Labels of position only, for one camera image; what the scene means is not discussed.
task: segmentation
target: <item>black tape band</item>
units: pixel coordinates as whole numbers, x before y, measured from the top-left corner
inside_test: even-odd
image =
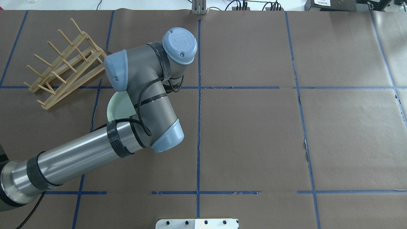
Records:
[[[1,174],[1,171],[3,170],[3,168],[4,168],[4,166],[5,166],[6,164],[7,164],[7,163],[4,163],[4,164],[0,165],[0,174]],[[5,204],[7,204],[7,205],[9,205],[9,206],[12,206],[12,207],[21,207],[21,206],[24,206],[24,205],[25,205],[25,204],[17,203],[17,202],[15,202],[15,201],[13,201],[12,199],[10,199],[10,198],[6,195],[6,193],[4,192],[3,187],[2,187],[1,185],[0,185],[0,200],[3,201]]]
[[[44,152],[45,151],[42,151],[36,157],[28,159],[26,171],[28,179],[30,180],[32,185],[34,185],[39,190],[48,191],[58,186],[61,186],[62,184],[60,185],[52,184],[45,178],[44,174],[42,174],[41,170],[39,169],[38,157]]]
[[[145,148],[146,146],[143,144],[143,142],[141,142],[141,139],[137,134],[136,128],[134,127],[134,122],[130,122],[130,127],[131,127],[131,130],[133,131],[134,136],[136,137],[136,140],[137,140],[138,144],[142,148]]]
[[[164,50],[164,47],[159,42],[151,42],[148,43],[157,55],[158,60],[160,61],[160,65],[162,68],[162,74],[164,77],[164,81],[169,80],[171,78],[171,66],[170,60],[168,59],[167,53]]]
[[[121,158],[133,155],[125,146],[123,146],[122,141],[120,141],[119,133],[117,132],[116,120],[110,121],[106,125],[107,137],[109,138],[110,145]]]
[[[162,93],[162,94],[153,96],[151,98],[148,98],[148,99],[145,99],[145,100],[141,101],[141,105],[145,105],[145,104],[147,104],[147,103],[149,103],[151,101],[154,101],[154,100],[157,100],[159,98],[166,97],[166,96],[167,96],[167,93]],[[138,104],[135,104],[134,109],[137,110],[137,107],[138,107]]]

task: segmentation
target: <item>light blue joint cap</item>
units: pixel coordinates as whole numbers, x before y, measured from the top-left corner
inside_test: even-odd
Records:
[[[106,75],[109,78],[113,89],[116,91],[125,91],[128,81],[127,51],[123,49],[120,52],[107,56],[104,60]]]
[[[151,148],[156,153],[161,153],[163,151],[169,150],[172,147],[180,144],[184,139],[184,132],[182,132],[181,125],[179,124],[179,119],[177,119],[168,130],[161,135],[161,137],[154,142]]]
[[[168,30],[162,38],[162,46],[171,59],[184,65],[194,61],[198,49],[194,35],[181,27]]]

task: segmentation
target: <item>white metal bracket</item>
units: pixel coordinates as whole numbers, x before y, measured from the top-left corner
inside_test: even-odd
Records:
[[[192,14],[206,14],[206,0],[192,0]]]
[[[238,219],[163,219],[155,229],[239,229]]]

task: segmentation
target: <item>white bowl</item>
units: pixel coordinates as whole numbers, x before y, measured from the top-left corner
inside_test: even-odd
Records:
[[[136,114],[127,91],[114,93],[107,105],[107,120],[125,119]]]

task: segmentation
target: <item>blue tape line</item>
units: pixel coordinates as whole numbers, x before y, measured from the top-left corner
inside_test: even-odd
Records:
[[[197,142],[197,219],[200,217],[200,177],[201,177],[201,20],[198,20],[198,142]]]
[[[152,195],[195,195],[196,191],[157,191],[151,192]],[[199,191],[202,195],[231,195],[231,194],[243,194],[243,195],[256,195],[261,191]]]
[[[82,195],[107,195],[107,191],[85,191]]]
[[[47,191],[46,195],[78,195],[77,191]]]
[[[28,89],[27,86],[1,86],[4,89]],[[80,86],[79,89],[99,89],[98,86]],[[101,86],[100,89],[113,89],[112,86]]]
[[[47,191],[47,195],[78,195],[78,191]],[[106,191],[87,191],[82,192],[82,195],[107,195]]]
[[[92,122],[90,124],[90,132],[93,131],[93,124],[94,124],[94,121],[95,121],[96,108],[98,107],[98,100],[99,100],[99,94],[100,94],[100,91],[101,91],[101,84],[102,84],[102,79],[99,82],[98,91],[97,91],[97,94],[96,94],[95,106],[93,108]],[[76,204],[76,207],[75,207],[74,220],[72,222],[72,229],[75,229],[75,227],[76,227],[76,222],[77,222],[78,212],[79,212],[79,205],[81,203],[81,195],[82,195],[82,188],[83,188],[84,179],[85,179],[85,175],[82,175],[81,176],[81,183],[79,184],[78,198],[77,198],[77,204]]]
[[[11,49],[9,59],[7,60],[6,67],[4,68],[3,76],[1,77],[1,80],[0,80],[0,86],[3,84],[4,78],[6,77],[7,69],[9,68],[11,57],[13,56],[15,46],[17,45],[18,38],[20,37],[21,30],[23,29],[23,26],[25,23],[25,19],[27,18],[27,14],[28,14],[28,10],[26,10],[26,13],[24,14],[24,18],[23,18],[23,21],[21,22],[20,29],[18,30],[17,37],[15,38],[13,48]]]
[[[302,104],[301,104],[301,95],[300,95],[300,86],[298,84],[298,77],[297,77],[297,70],[295,68],[294,64],[294,51],[293,51],[293,44],[291,41],[291,34],[290,34],[290,25],[288,22],[288,14],[287,11],[285,11],[285,21],[287,24],[287,33],[288,33],[288,41],[290,44],[290,52],[291,52],[291,61],[293,64],[293,71],[294,71],[294,77],[295,77],[295,86],[297,90],[297,97],[298,97],[298,105],[300,107],[300,115],[301,115],[301,125],[302,125],[302,133],[304,135],[304,142],[305,142],[305,148],[306,148],[306,154],[308,156],[308,169],[309,169],[309,177],[311,179],[311,189],[314,192],[315,191],[315,185],[314,185],[314,175],[312,173],[312,166],[311,166],[311,157],[309,154],[309,147],[308,147],[308,139],[306,135],[306,129],[305,129],[305,122],[304,122],[304,113],[302,111]],[[319,221],[319,211],[318,211],[318,204],[317,204],[317,195],[313,193],[313,199],[314,199],[314,208],[315,208],[315,217],[317,220],[317,227],[318,229],[321,229],[321,223]]]
[[[312,194],[313,191],[297,191],[297,194]],[[403,193],[407,190],[316,190],[315,194],[358,194],[358,193]]]
[[[99,94],[101,92],[101,84],[102,84],[102,79],[99,81],[98,91],[96,93],[96,101],[95,101],[95,106],[93,108],[92,122],[90,123],[90,132],[93,131],[93,125],[95,123],[95,114],[96,114],[96,108],[98,107]]]
[[[83,180],[85,179],[85,175],[82,175],[81,177],[81,183],[79,184],[79,191],[78,191],[78,198],[77,198],[77,204],[75,207],[75,214],[74,214],[74,220],[72,222],[72,229],[75,229],[76,227],[76,221],[78,219],[78,212],[79,212],[79,204],[81,203],[81,192],[82,192],[82,187],[83,187]]]
[[[243,194],[243,195],[256,195],[261,191],[201,191],[203,195],[231,195],[231,194]]]
[[[181,87],[181,89],[198,89],[198,87],[194,87],[194,86],[192,86],[192,87],[184,86],[184,87]]]
[[[280,87],[201,87],[202,89],[280,89]]]
[[[109,41],[110,41],[110,33],[112,32],[113,17],[114,17],[114,10],[112,10],[112,15],[110,16],[109,32],[107,33],[107,40],[106,40],[106,52],[108,52],[108,53],[111,53],[108,50],[108,48],[109,48]]]
[[[366,89],[366,90],[388,90],[392,87],[299,87],[300,89]]]
[[[152,195],[196,195],[196,191],[158,191],[151,192]]]
[[[379,34],[377,33],[376,23],[374,22],[372,11],[370,11],[370,17],[372,18],[373,30],[374,30],[374,34],[375,34],[376,39],[377,39],[377,43],[379,44],[380,52],[382,53],[384,63],[386,65],[387,72],[389,73],[389,76],[390,76],[390,81],[392,82],[392,86],[393,86],[393,89],[394,89],[394,94],[397,97],[398,107],[400,108],[401,116],[403,117],[403,120],[404,120],[404,125],[407,128],[407,119],[406,119],[406,116],[405,116],[405,113],[404,113],[404,110],[403,110],[403,106],[401,105],[400,97],[398,96],[398,93],[397,93],[397,90],[396,90],[396,85],[394,84],[393,75],[392,75],[392,72],[390,71],[389,64],[387,62],[387,58],[384,55],[383,47],[381,45]]]

